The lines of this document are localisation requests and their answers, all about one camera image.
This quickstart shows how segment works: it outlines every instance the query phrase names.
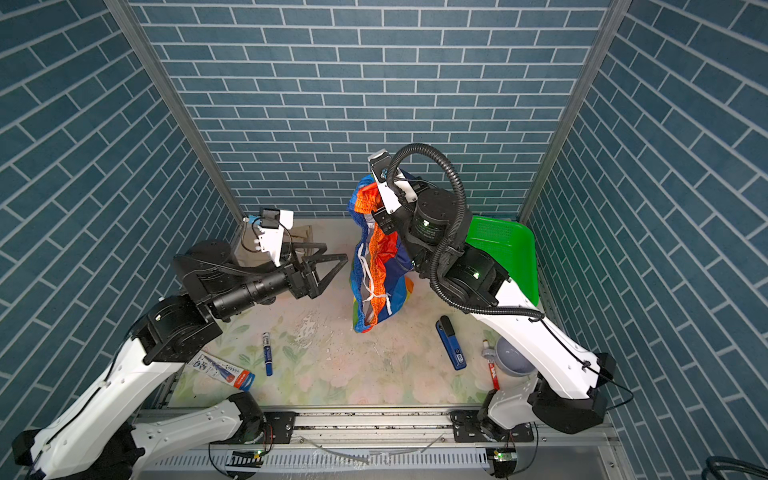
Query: blue lighter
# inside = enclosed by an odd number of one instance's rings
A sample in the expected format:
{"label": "blue lighter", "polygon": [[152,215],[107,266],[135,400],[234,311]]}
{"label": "blue lighter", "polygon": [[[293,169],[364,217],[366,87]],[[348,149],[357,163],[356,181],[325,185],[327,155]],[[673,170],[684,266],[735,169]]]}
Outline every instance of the blue lighter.
{"label": "blue lighter", "polygon": [[264,366],[266,367],[266,376],[272,376],[272,347],[270,346],[269,332],[265,332],[262,335],[261,344],[264,346]]}
{"label": "blue lighter", "polygon": [[458,340],[456,339],[456,334],[453,331],[451,319],[443,315],[440,317],[440,320],[437,321],[435,327],[437,328],[437,333],[440,335],[440,340],[442,340],[445,351],[448,353],[448,358],[451,359],[453,369],[461,370],[466,368],[467,362],[464,360],[462,348],[458,346]]}

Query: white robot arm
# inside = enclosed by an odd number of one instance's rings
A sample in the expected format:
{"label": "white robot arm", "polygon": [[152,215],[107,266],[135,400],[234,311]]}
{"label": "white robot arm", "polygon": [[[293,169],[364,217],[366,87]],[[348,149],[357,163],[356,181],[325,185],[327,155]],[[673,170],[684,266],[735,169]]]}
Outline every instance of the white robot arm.
{"label": "white robot arm", "polygon": [[[399,165],[411,154],[439,164],[452,191],[406,178]],[[397,232],[415,271],[429,278],[441,299],[489,325],[538,370],[538,378],[514,391],[493,392],[480,415],[501,427],[496,431],[542,421],[576,433],[601,423],[607,397],[599,387],[612,381],[615,361],[571,340],[536,309],[498,262],[465,242],[472,212],[448,158],[429,145],[410,144],[393,157],[382,150],[368,160],[383,203],[372,212],[379,227],[384,233]]]}
{"label": "white robot arm", "polygon": [[[324,243],[291,243],[281,255],[286,223],[293,223],[292,212],[262,209],[261,246],[272,261],[260,266],[238,265],[229,245],[217,240],[177,255],[173,266],[182,293],[162,299],[137,320],[112,363],[52,424],[16,437],[15,461],[30,468],[27,478],[128,480],[144,465],[191,447],[261,435],[264,414],[248,392],[166,422],[127,420],[155,388],[221,335],[216,319],[228,322],[286,290],[296,298],[316,298],[328,287],[346,255],[324,254]],[[299,260],[296,248],[316,251]],[[320,280],[316,265],[325,262],[336,265]]]}

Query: blue brick wallpaper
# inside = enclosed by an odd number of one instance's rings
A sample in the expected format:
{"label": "blue brick wallpaper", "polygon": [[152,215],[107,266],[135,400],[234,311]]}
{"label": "blue brick wallpaper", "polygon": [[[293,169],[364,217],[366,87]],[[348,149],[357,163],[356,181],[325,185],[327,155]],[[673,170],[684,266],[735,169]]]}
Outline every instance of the blue brick wallpaper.
{"label": "blue brick wallpaper", "polygon": [[567,330],[634,390],[638,478],[768,462],[767,25],[634,0],[532,217]]}
{"label": "blue brick wallpaper", "polygon": [[0,0],[0,477],[234,222],[101,0]]}
{"label": "blue brick wallpaper", "polygon": [[608,3],[131,4],[244,210],[340,216],[370,153],[421,141],[516,217]]}

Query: colorful bag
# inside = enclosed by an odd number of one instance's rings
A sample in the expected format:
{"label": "colorful bag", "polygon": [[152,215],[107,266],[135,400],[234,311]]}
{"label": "colorful bag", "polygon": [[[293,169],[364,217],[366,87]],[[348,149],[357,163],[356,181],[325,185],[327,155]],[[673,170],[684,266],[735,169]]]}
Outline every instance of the colorful bag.
{"label": "colorful bag", "polygon": [[406,277],[413,264],[405,247],[397,233],[385,235],[371,215],[381,205],[379,189],[371,175],[357,184],[347,205],[347,211],[362,229],[349,278],[355,296],[353,326],[358,333],[368,332],[397,313],[413,291],[413,281]]}

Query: red marker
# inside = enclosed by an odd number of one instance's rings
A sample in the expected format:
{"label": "red marker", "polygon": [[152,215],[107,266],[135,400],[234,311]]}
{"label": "red marker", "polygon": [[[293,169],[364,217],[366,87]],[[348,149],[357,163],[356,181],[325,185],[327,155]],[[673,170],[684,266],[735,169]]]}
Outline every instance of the red marker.
{"label": "red marker", "polygon": [[[489,349],[491,346],[488,344],[488,340],[482,341],[482,348]],[[496,376],[496,364],[491,360],[488,361],[488,369],[491,370],[491,380],[493,380],[493,388],[501,390],[501,386],[498,384],[498,377]]]}

